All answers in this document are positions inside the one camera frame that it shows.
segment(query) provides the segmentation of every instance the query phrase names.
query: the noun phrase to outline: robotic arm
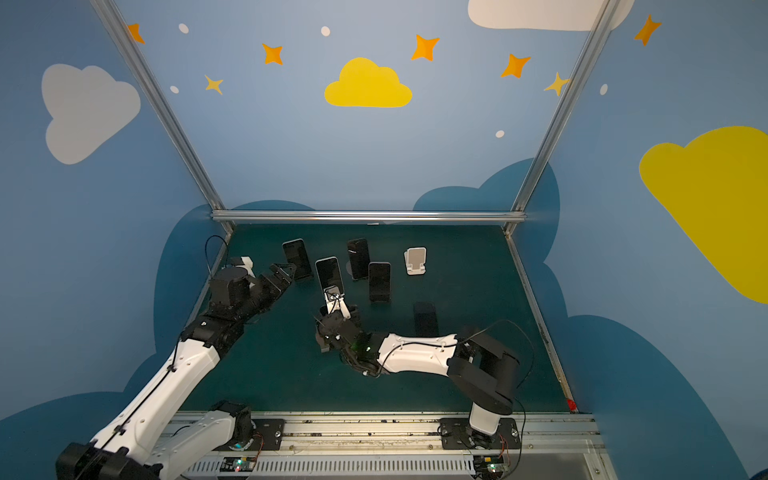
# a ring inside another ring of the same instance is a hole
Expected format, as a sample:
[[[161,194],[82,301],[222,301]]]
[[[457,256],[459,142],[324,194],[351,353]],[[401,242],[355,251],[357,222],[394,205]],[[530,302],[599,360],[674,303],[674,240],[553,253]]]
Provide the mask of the robotic arm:
[[[266,312],[293,282],[293,265],[273,264],[270,273],[254,276],[250,258],[230,262],[210,280],[208,308],[180,334],[152,380],[87,445],[71,443],[59,455],[58,480],[174,480],[213,449],[250,447],[250,408],[229,402],[154,447],[194,387],[243,335],[245,322]],[[497,448],[499,419],[512,413],[520,366],[511,350],[477,329],[437,338],[366,333],[357,307],[347,306],[337,287],[324,294],[316,330],[324,351],[339,350],[350,367],[374,378],[406,370],[449,377],[473,404],[468,425],[459,423],[466,419],[441,422],[444,448]],[[517,435],[514,421],[506,420]]]
[[[316,319],[323,351],[339,350],[365,376],[408,370],[449,377],[472,400],[461,443],[488,448],[494,442],[500,418],[512,413],[520,367],[514,352],[477,329],[437,338],[366,333],[355,305],[347,306],[338,293],[328,297],[326,293],[326,306]]]
[[[211,300],[179,336],[174,352],[127,407],[90,443],[71,443],[58,457],[58,480],[173,480],[220,445],[253,441],[250,409],[217,403],[202,420],[153,450],[165,425],[194,387],[229,352],[245,322],[266,312],[293,282],[293,266],[273,264],[254,276],[241,257],[210,281]]]

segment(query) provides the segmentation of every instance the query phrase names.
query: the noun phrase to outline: vent grille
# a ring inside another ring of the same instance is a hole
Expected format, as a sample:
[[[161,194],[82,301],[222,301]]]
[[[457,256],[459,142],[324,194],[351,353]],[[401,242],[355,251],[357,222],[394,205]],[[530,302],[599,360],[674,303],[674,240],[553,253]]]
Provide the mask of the vent grille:
[[[474,475],[472,457],[463,455],[262,456],[253,472],[218,472],[221,461],[203,460],[185,475],[191,478],[252,478],[324,475]]]

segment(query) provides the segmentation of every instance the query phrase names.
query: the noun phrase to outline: white cloud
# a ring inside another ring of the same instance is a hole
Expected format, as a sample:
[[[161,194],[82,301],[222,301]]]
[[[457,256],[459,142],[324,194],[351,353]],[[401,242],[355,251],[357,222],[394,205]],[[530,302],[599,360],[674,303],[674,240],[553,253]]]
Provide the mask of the white cloud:
[[[619,0],[611,28],[629,14],[634,0]],[[486,28],[587,31],[603,0],[469,0],[469,18]]]
[[[45,142],[56,160],[83,161],[136,117],[141,100],[136,89],[90,66],[51,65],[43,74],[43,102],[53,120]]]

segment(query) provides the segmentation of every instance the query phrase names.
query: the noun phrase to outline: yellow star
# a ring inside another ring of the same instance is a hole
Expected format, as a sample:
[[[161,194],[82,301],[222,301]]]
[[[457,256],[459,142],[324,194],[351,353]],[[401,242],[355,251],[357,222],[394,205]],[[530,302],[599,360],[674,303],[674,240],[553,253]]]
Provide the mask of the yellow star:
[[[560,90],[562,90],[563,85],[567,84],[569,81],[571,81],[570,78],[566,78],[563,80],[560,78],[560,72],[557,72],[554,74],[554,83],[544,89],[544,91],[547,90],[554,90],[558,93],[558,97],[560,96]]]
[[[215,90],[219,92],[219,95],[222,95],[221,90],[219,90],[219,85],[223,80],[219,81],[213,81],[210,78],[208,78],[208,75],[205,76],[206,80],[208,80],[208,86],[205,87],[206,90]]]
[[[648,20],[645,21],[645,25],[643,25],[643,29],[640,30],[637,35],[634,36],[635,40],[642,40],[643,46],[648,45],[648,40],[650,39],[650,36],[656,31],[657,28],[661,26],[661,22],[656,23],[653,20],[650,19],[650,15],[648,15]]]
[[[530,59],[531,57],[517,58],[514,55],[509,55],[509,65],[507,65],[507,69],[504,70],[504,73],[502,73],[502,77],[506,77],[507,75],[514,75],[515,77],[520,78],[520,75],[523,74],[523,67],[525,66],[525,62]]]
[[[275,62],[278,65],[282,65],[283,61],[280,60],[280,50],[283,50],[283,47],[267,47],[266,44],[261,44],[264,46],[264,51],[266,52],[266,58],[264,58],[264,64]]]
[[[141,35],[139,35],[139,24],[138,23],[134,23],[133,25],[129,25],[128,26],[128,31],[131,33],[131,37],[133,37],[135,41],[137,41],[139,43],[144,43],[144,39],[141,37]]]
[[[424,38],[416,36],[416,51],[413,52],[413,57],[411,57],[411,60],[416,60],[417,58],[426,58],[429,61],[432,61],[432,49],[437,45],[437,42],[439,41],[439,38],[433,38],[432,40],[425,40]]]

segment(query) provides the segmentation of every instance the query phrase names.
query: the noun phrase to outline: phone stand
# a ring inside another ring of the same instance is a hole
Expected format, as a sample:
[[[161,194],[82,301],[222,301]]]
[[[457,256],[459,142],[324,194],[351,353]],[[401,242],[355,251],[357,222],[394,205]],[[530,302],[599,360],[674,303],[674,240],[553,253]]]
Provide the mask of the phone stand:
[[[427,261],[427,249],[424,247],[413,247],[406,250],[406,270],[408,275],[424,275],[427,269],[424,264]]]
[[[346,303],[344,303],[344,294],[339,291],[339,287],[335,285],[329,286],[323,291],[323,295],[326,298],[328,314],[341,310],[341,314],[344,315],[344,318],[348,319],[352,316],[349,314],[349,309],[347,308]]]

